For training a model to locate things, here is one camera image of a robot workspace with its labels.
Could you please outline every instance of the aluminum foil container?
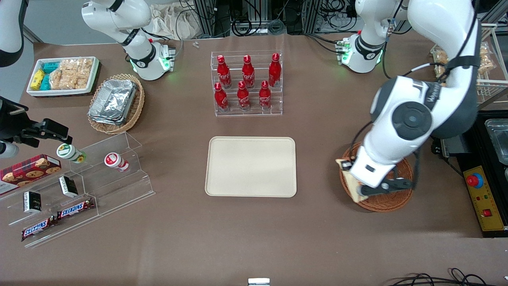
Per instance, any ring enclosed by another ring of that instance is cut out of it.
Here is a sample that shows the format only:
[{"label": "aluminum foil container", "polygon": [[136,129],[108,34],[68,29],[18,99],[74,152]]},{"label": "aluminum foil container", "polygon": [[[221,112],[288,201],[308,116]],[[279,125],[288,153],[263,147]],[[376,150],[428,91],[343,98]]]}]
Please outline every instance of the aluminum foil container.
[{"label": "aluminum foil container", "polygon": [[136,84],[130,80],[106,81],[90,107],[88,116],[99,123],[124,124],[131,109],[136,88]]}]

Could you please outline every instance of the emergency stop button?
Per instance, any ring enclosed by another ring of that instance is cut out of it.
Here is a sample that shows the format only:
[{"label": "emergency stop button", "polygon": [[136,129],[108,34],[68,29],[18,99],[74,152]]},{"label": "emergency stop button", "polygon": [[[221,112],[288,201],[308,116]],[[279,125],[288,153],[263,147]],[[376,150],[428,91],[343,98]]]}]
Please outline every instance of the emergency stop button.
[{"label": "emergency stop button", "polygon": [[476,189],[483,187],[483,177],[478,173],[467,176],[466,183]]}]

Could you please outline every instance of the red label bottle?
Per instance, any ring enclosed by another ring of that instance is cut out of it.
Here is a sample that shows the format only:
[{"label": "red label bottle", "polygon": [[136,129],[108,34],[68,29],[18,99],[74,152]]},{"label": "red label bottle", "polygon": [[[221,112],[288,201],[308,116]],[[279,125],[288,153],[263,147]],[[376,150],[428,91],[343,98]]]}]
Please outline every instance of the red label bottle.
[{"label": "red label bottle", "polygon": [[272,62],[268,67],[268,84],[271,87],[279,87],[280,86],[280,74],[282,72],[282,67],[280,66],[280,55],[278,53],[274,53],[272,55]]},{"label": "red label bottle", "polygon": [[242,111],[248,111],[250,109],[249,91],[246,89],[245,83],[241,80],[238,83],[238,103]]},{"label": "red label bottle", "polygon": [[243,81],[245,82],[245,86],[247,89],[251,89],[254,87],[254,67],[250,63],[250,56],[245,55],[243,57]]},{"label": "red label bottle", "polygon": [[217,103],[219,111],[220,112],[229,111],[229,104],[226,92],[222,90],[221,84],[217,82],[214,86],[214,89],[215,89],[215,102]]},{"label": "red label bottle", "polygon": [[223,55],[217,56],[217,62],[219,64],[217,67],[217,74],[219,75],[220,83],[223,88],[228,89],[231,87],[231,73],[229,72],[229,67]]},{"label": "red label bottle", "polygon": [[272,107],[272,103],[270,101],[271,98],[272,94],[268,89],[268,82],[263,80],[261,82],[261,89],[259,90],[259,106],[261,107],[261,110],[267,111]]}]

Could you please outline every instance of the red button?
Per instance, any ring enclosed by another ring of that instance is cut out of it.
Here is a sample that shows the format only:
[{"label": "red button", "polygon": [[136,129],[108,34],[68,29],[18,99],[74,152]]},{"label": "red button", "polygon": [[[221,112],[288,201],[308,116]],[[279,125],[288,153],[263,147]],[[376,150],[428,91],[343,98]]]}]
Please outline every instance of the red button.
[{"label": "red button", "polygon": [[492,216],[492,212],[489,209],[483,210],[483,216]]},{"label": "red button", "polygon": [[471,187],[476,187],[480,183],[480,181],[478,180],[478,177],[474,176],[474,175],[467,176],[466,182]]}]

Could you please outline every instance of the white cloth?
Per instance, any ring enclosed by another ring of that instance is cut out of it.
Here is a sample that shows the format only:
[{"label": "white cloth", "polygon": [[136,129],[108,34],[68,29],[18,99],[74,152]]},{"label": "white cloth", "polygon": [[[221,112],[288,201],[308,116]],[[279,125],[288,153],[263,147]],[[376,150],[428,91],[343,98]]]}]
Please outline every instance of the white cloth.
[{"label": "white cloth", "polygon": [[152,31],[153,34],[166,36],[173,39],[192,39],[202,34],[198,15],[192,0],[171,4],[152,4]]}]

